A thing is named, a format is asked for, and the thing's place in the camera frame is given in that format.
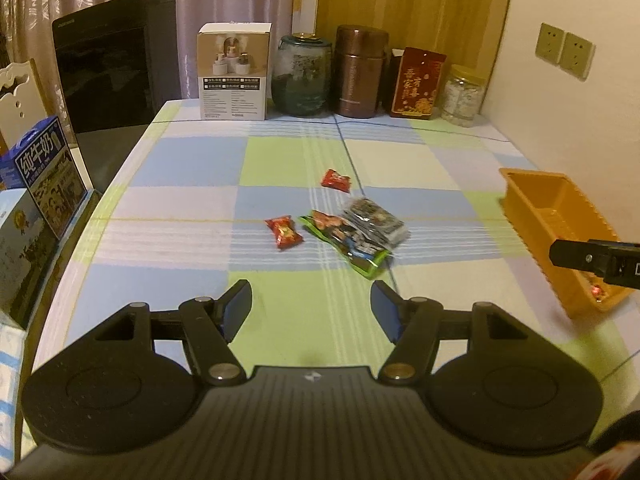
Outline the green sausage snack packet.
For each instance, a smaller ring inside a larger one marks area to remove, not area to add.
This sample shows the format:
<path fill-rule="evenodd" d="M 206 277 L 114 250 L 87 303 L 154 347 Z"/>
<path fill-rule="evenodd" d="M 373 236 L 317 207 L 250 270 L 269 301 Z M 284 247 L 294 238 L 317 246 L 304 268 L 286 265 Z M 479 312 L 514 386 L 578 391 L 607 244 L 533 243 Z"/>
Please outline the green sausage snack packet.
<path fill-rule="evenodd" d="M 304 228 L 331 245 L 360 275 L 375 278 L 390 253 L 342 216 L 312 210 L 298 218 Z"/>

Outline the dark silver snack packet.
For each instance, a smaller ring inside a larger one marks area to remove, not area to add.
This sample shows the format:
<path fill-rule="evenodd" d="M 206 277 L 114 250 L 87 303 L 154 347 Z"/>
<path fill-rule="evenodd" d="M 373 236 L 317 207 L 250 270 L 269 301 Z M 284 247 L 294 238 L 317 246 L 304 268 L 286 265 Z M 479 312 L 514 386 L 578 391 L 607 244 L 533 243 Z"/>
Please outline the dark silver snack packet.
<path fill-rule="evenodd" d="M 397 247 L 410 236 L 404 222 L 367 197 L 352 200 L 343 214 L 370 240 L 387 249 Z"/>

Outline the red candy packet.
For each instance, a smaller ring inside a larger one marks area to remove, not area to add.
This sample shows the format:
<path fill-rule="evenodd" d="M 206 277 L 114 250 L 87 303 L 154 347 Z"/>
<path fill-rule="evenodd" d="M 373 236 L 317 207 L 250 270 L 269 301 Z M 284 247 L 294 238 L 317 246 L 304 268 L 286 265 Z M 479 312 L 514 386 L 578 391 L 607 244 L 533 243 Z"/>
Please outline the red candy packet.
<path fill-rule="evenodd" d="M 321 180 L 321 185 L 324 188 L 333 188 L 334 190 L 341 191 L 343 193 L 349 193 L 352 181 L 349 176 L 346 176 L 346 174 L 340 174 L 334 169 L 328 169 Z"/>
<path fill-rule="evenodd" d="M 304 241 L 303 237 L 296 231 L 295 223 L 291 216 L 268 219 L 265 224 L 272 232 L 277 248 L 280 250 L 294 247 Z"/>

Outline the orange plastic tray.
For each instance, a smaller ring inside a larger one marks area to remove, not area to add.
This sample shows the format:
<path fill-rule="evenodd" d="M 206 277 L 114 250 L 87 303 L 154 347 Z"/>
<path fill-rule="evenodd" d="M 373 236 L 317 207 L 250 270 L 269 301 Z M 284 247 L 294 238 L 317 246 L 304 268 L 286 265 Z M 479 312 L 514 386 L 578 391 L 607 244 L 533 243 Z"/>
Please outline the orange plastic tray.
<path fill-rule="evenodd" d="M 608 312 L 631 295 L 584 269 L 555 266 L 549 252 L 556 240 L 617 242 L 620 238 L 589 198 L 565 174 L 502 168 L 506 196 L 501 206 L 571 318 Z"/>

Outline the clear plastic nut jar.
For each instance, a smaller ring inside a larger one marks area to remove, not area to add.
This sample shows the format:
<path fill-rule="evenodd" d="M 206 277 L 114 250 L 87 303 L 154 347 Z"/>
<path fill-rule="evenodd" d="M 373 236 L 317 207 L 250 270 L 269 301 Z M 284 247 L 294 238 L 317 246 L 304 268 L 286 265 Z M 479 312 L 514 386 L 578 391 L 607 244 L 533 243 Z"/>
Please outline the clear plastic nut jar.
<path fill-rule="evenodd" d="M 486 78 L 476 70 L 451 64 L 442 87 L 440 116 L 452 124 L 471 127 L 480 112 L 486 84 Z"/>

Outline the blue milk carton box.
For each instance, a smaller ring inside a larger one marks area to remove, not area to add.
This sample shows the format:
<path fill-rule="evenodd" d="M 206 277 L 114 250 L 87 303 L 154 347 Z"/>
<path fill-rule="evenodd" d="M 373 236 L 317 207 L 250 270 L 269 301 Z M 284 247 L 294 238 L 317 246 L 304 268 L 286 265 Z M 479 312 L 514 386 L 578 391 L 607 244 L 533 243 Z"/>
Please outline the blue milk carton box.
<path fill-rule="evenodd" d="M 6 188 L 26 188 L 58 240 L 87 194 L 55 115 L 37 122 L 1 156 L 1 180 Z"/>

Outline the red gift box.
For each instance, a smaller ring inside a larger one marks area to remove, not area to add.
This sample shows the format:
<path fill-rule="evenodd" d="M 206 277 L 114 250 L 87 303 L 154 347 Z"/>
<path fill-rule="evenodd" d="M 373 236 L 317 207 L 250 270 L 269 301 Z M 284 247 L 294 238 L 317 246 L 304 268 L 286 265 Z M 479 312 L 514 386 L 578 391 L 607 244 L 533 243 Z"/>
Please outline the red gift box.
<path fill-rule="evenodd" d="M 446 55 L 406 47 L 399 57 L 388 114 L 394 117 L 430 119 L 438 97 Z"/>

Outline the white product box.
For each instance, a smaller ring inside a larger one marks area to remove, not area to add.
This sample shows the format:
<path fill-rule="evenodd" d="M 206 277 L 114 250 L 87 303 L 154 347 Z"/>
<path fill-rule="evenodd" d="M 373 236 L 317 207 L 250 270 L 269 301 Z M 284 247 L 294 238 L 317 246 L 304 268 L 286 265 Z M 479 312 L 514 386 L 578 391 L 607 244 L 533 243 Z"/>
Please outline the white product box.
<path fill-rule="evenodd" d="M 269 23 L 201 27 L 196 38 L 201 118 L 266 118 L 270 32 Z"/>

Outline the green glass jar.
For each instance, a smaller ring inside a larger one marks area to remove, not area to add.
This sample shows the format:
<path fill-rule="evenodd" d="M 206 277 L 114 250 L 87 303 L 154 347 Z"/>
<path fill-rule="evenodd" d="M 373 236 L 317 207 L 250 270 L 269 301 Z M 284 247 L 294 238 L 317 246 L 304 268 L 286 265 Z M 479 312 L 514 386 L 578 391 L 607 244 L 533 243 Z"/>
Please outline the green glass jar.
<path fill-rule="evenodd" d="M 285 115 L 319 114 L 329 96 L 332 44 L 313 34 L 283 36 L 273 63 L 271 95 Z"/>

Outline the brown metal canister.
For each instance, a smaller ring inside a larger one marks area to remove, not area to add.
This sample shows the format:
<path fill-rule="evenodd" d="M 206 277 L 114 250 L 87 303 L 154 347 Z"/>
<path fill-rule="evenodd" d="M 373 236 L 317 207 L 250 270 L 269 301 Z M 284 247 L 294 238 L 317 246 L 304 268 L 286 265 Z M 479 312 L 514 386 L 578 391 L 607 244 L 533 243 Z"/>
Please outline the brown metal canister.
<path fill-rule="evenodd" d="M 337 27 L 331 80 L 331 106 L 336 114 L 371 118 L 378 108 L 388 33 L 362 25 Z"/>

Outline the white chair back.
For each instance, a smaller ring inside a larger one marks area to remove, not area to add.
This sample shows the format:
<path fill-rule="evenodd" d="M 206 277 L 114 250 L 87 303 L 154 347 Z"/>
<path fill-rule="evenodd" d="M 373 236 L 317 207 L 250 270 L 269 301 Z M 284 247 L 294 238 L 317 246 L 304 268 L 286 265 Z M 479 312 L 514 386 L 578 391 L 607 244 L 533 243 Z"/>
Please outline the white chair back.
<path fill-rule="evenodd" d="M 9 151 L 37 122 L 49 116 L 35 61 L 2 68 L 0 99 L 1 153 Z"/>

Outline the wall socket right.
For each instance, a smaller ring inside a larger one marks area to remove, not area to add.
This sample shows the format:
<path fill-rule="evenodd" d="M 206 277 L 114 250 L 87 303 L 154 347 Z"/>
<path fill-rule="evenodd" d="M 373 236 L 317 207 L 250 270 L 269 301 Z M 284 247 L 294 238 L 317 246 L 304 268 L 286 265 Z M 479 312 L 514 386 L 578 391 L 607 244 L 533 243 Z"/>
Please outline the wall socket right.
<path fill-rule="evenodd" d="M 596 46 L 589 40 L 567 32 L 559 66 L 568 74 L 585 81 L 588 77 Z"/>

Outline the wall socket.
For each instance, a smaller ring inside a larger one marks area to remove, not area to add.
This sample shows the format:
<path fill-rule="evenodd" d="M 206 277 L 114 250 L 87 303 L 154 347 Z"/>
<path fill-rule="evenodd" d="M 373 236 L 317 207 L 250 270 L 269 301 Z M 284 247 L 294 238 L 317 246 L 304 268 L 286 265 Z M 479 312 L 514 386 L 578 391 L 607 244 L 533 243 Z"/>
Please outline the wall socket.
<path fill-rule="evenodd" d="M 565 32 L 559 27 L 541 23 L 535 48 L 537 58 L 558 65 L 564 44 Z"/>
<path fill-rule="evenodd" d="M 585 81 L 588 77 L 596 46 L 589 40 L 567 32 L 559 66 L 568 74 Z"/>

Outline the wall socket left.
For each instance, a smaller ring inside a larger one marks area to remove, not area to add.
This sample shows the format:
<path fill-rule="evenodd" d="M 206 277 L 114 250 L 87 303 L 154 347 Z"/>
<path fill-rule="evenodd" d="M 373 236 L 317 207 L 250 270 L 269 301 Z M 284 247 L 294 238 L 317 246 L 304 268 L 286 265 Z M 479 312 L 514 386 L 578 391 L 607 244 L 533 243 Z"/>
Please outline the wall socket left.
<path fill-rule="evenodd" d="M 559 27 L 541 23 L 535 48 L 537 58 L 558 65 L 564 44 L 565 32 Z"/>

